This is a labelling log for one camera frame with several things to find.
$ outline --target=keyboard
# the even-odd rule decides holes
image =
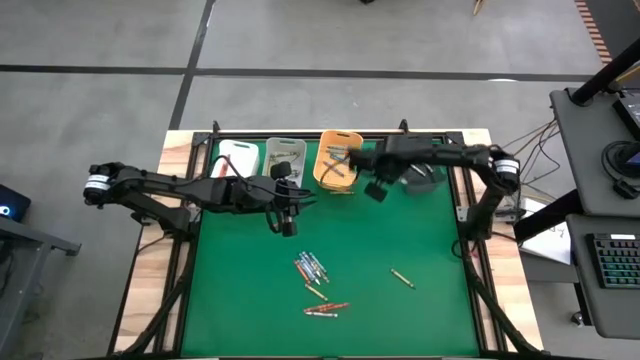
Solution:
[[[587,234],[600,287],[640,289],[640,234]]]

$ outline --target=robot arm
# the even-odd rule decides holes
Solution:
[[[487,189],[480,202],[469,207],[460,235],[468,240],[489,239],[495,210],[504,196],[520,187],[519,161],[497,145],[433,144],[431,140],[425,135],[392,135],[375,150],[351,149],[349,167],[372,172],[375,181],[365,192],[378,201],[386,196],[381,185],[396,182],[411,165],[459,166],[475,171]]]
[[[134,211],[132,217],[135,220],[141,221],[143,216],[152,218],[165,231],[188,232],[191,212],[186,208],[167,207],[145,194],[183,199],[215,213],[264,212],[269,228],[274,233],[293,236],[296,233],[293,218],[304,206],[311,204],[300,200],[313,194],[284,179],[288,175],[286,170],[272,173],[282,176],[275,179],[266,176],[228,176],[187,180],[139,170],[122,163],[107,163],[90,167],[83,196],[87,205],[98,208],[105,204],[121,204]],[[277,224],[271,220],[272,212],[276,214]]]

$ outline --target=wooden table frame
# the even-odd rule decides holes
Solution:
[[[206,171],[205,164],[210,163],[213,143],[220,138],[250,140],[278,135],[317,139],[322,131],[220,131],[216,125],[214,125],[214,129],[216,131],[213,136],[211,131],[169,131],[165,138],[157,172],[186,178],[197,176],[200,172]],[[368,138],[382,138],[385,135],[402,133],[402,130],[398,129],[350,131],[359,132]],[[453,141],[465,142],[466,144],[491,143],[489,132],[486,129],[424,129],[411,130],[411,132],[439,133]],[[451,169],[449,179],[453,200],[460,206],[475,203],[476,197],[484,192],[485,187],[482,181],[468,169]],[[155,196],[154,198],[169,206],[182,205],[176,199]],[[502,234],[513,235],[511,227],[506,224],[496,224],[494,230]],[[194,236],[197,237],[198,232],[199,228],[193,229]],[[140,248],[161,236],[162,231],[157,225],[145,226],[141,232],[138,247]],[[465,246],[463,252],[468,254],[469,249],[470,247]],[[178,293],[181,298],[176,301],[174,306],[166,309],[170,309],[170,311],[168,311],[166,319],[161,320],[157,336],[144,347],[145,352],[161,353],[171,350],[172,354],[179,355],[195,253],[195,247],[190,246],[188,239],[175,238],[173,241],[171,239],[161,240],[134,257],[109,346],[109,354],[123,351],[133,344],[138,336],[147,329],[147,325],[161,308],[163,299],[177,297],[174,295],[176,291],[172,292],[172,290],[179,287],[186,288],[187,291],[182,295]],[[490,241],[479,243],[472,259],[486,288],[494,298],[497,298],[500,307],[515,327],[529,343],[541,349],[542,342],[516,243],[502,236],[494,236]],[[479,348],[499,351],[514,350],[511,342],[505,339],[503,332],[497,326],[498,322],[491,316],[482,299],[471,288],[470,298]]]

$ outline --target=gray floor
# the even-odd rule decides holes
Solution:
[[[5,0],[0,64],[185,66],[205,0]],[[588,74],[601,65],[573,0],[219,0],[200,67]],[[0,73],[0,182],[30,196],[28,224],[83,243],[52,257],[15,358],[103,355],[139,226],[128,211],[83,205],[88,166],[153,168],[182,77]],[[489,128],[496,143],[552,119],[548,93],[578,84],[196,77],[182,129]],[[562,165],[536,185],[573,187]],[[551,168],[539,159],[530,179]],[[566,288],[531,286],[545,347],[629,358],[637,342],[574,329]]]
[[[201,67],[547,74],[600,67],[567,0],[493,0],[478,17],[468,0],[365,8],[353,0],[222,0],[216,8]]]
[[[140,227],[122,207],[83,204],[91,164],[154,168],[180,78],[0,73],[0,183],[29,196],[27,223],[82,243],[53,253],[18,354],[101,356],[111,336]]]

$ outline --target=table leg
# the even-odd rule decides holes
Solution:
[[[582,214],[583,212],[578,190],[574,189],[545,206],[542,210],[518,221],[513,226],[513,230],[518,243],[521,244],[541,232],[564,222],[567,215]]]

